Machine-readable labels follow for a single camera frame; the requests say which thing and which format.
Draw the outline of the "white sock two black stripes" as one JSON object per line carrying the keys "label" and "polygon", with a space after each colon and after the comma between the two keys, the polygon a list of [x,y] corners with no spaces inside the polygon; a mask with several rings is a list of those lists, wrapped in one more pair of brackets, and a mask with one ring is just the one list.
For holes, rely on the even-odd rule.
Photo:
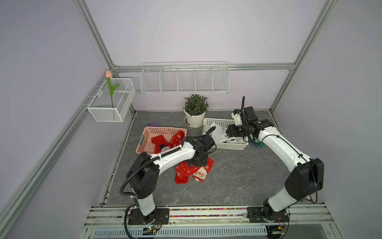
{"label": "white sock two black stripes", "polygon": [[214,142],[215,143],[223,143],[223,142],[227,141],[227,136],[225,134],[224,128],[221,125],[216,124],[215,122],[213,122],[211,124],[211,128],[213,128],[213,126],[215,127],[215,129],[211,133],[211,137],[213,138]]}

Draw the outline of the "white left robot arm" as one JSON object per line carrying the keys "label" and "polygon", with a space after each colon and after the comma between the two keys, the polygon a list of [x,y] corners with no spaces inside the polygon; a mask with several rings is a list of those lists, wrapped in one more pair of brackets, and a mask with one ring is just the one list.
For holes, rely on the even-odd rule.
{"label": "white left robot arm", "polygon": [[168,209],[157,210],[154,203],[153,192],[159,176],[181,162],[193,168],[206,168],[209,150],[215,146],[210,136],[215,129],[213,126],[203,135],[186,136],[180,145],[165,152],[151,155],[143,152],[138,155],[119,189],[120,195],[133,197],[136,209],[132,210],[131,217],[137,222],[131,222],[132,225],[152,224],[156,217],[169,215]]}

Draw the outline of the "red snowman sock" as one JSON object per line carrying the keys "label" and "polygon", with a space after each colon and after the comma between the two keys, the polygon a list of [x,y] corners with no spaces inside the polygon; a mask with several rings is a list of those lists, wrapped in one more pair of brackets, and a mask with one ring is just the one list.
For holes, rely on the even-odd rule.
{"label": "red snowman sock", "polygon": [[168,142],[163,135],[159,135],[151,138],[151,142],[154,144],[154,153],[158,154],[170,149]]}

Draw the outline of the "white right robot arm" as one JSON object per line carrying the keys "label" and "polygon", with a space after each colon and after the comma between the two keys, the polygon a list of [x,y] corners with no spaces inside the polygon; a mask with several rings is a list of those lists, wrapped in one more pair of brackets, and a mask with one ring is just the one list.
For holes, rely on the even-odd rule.
{"label": "white right robot arm", "polygon": [[267,222],[273,222],[287,213],[287,208],[317,194],[323,189],[324,163],[313,159],[293,146],[268,119],[258,119],[252,107],[245,106],[242,99],[241,108],[232,113],[235,123],[227,128],[229,137],[246,138],[255,146],[264,143],[286,165],[290,172],[283,188],[266,199],[258,213]]}

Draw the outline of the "red santa sock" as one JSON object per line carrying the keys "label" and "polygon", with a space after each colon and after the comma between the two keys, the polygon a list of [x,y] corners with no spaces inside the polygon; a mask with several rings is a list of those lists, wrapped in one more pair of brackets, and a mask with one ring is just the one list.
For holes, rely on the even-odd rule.
{"label": "red santa sock", "polygon": [[214,160],[208,158],[208,163],[206,166],[200,167],[197,172],[193,174],[193,179],[196,181],[204,182],[208,173],[211,171]]}

